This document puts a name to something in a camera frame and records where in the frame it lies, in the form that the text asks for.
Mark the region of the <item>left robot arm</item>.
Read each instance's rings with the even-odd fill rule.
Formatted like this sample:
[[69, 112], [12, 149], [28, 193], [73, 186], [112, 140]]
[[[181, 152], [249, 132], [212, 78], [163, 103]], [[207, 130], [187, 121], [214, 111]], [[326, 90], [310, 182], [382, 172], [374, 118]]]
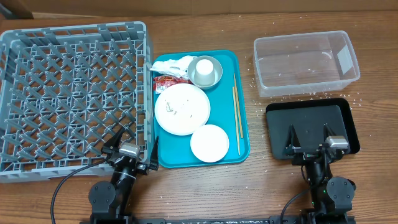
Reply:
[[110, 181], [97, 182], [90, 189], [90, 223], [139, 223], [126, 209], [137, 175], [148, 175], [150, 170], [159, 168], [159, 139], [155, 138], [150, 160], [145, 163], [139, 160], [139, 146], [121, 141], [125, 131], [119, 129], [101, 148], [114, 171]]

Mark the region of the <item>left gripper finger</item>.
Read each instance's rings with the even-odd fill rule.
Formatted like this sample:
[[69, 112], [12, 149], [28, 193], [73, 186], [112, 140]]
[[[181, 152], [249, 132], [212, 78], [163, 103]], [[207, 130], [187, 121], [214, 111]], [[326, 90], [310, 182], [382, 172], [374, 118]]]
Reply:
[[118, 132], [103, 144], [104, 150], [118, 150], [125, 128], [121, 127]]
[[159, 137], [156, 137], [154, 147], [152, 148], [152, 152], [150, 155], [150, 166], [159, 166], [159, 156], [158, 156], [158, 146], [159, 146]]

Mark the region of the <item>white paper cup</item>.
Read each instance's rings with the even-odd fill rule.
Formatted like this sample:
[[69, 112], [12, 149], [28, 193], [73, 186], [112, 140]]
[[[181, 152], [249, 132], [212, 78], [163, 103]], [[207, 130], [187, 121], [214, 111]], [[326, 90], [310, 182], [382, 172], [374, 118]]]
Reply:
[[194, 82], [200, 86], [210, 86], [215, 81], [215, 71], [212, 61], [201, 59], [195, 66]]

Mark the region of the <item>grey bowl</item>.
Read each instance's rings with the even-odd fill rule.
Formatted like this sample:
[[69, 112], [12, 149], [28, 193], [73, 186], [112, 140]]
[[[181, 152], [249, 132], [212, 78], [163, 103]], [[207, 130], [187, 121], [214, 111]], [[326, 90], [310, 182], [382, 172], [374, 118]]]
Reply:
[[[201, 60], [201, 59], [208, 59], [208, 60], [212, 61], [213, 65], [214, 65], [215, 81], [214, 81], [214, 83], [213, 83], [212, 85], [210, 85], [210, 86], [200, 86], [200, 85], [198, 85], [198, 84], [196, 84], [196, 83], [194, 82], [195, 66], [196, 66], [197, 62], [198, 62], [199, 60]], [[214, 57], [210, 57], [210, 56], [204, 55], [204, 56], [196, 57], [196, 58], [190, 63], [190, 65], [189, 65], [189, 67], [188, 67], [188, 70], [187, 70], [187, 75], [188, 75], [189, 80], [190, 80], [195, 86], [197, 86], [197, 87], [199, 87], [199, 88], [201, 88], [201, 89], [206, 90], [206, 89], [210, 89], [210, 88], [216, 86], [217, 83], [221, 80], [221, 77], [222, 77], [222, 75], [223, 75], [223, 68], [222, 68], [221, 64], [219, 63], [219, 61], [218, 61], [217, 59], [215, 59]]]

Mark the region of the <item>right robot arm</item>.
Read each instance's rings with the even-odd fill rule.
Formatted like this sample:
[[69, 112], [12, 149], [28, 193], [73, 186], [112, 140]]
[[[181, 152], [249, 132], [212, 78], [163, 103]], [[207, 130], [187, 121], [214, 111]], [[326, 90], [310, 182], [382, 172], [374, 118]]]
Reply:
[[300, 166], [302, 175], [307, 179], [308, 189], [290, 199], [280, 215], [284, 222], [287, 207], [297, 198], [310, 193], [311, 209], [302, 210], [298, 223], [353, 223], [347, 216], [352, 210], [352, 200], [356, 185], [352, 180], [333, 176], [330, 164], [343, 158], [348, 150], [348, 141], [344, 136], [337, 136], [327, 124], [323, 125], [324, 142], [317, 149], [308, 149], [300, 145], [291, 124], [285, 144], [284, 154], [292, 156], [292, 165]]

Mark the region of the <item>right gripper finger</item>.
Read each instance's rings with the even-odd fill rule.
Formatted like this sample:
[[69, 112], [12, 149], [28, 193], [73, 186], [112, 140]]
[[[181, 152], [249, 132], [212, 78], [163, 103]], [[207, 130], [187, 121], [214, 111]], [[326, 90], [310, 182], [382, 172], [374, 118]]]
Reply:
[[324, 143], [329, 144], [333, 137], [335, 136], [335, 133], [333, 130], [329, 127], [327, 123], [323, 125], [323, 137], [324, 137]]
[[300, 142], [295, 132], [293, 124], [290, 124], [288, 128], [288, 136], [285, 147], [300, 147]]

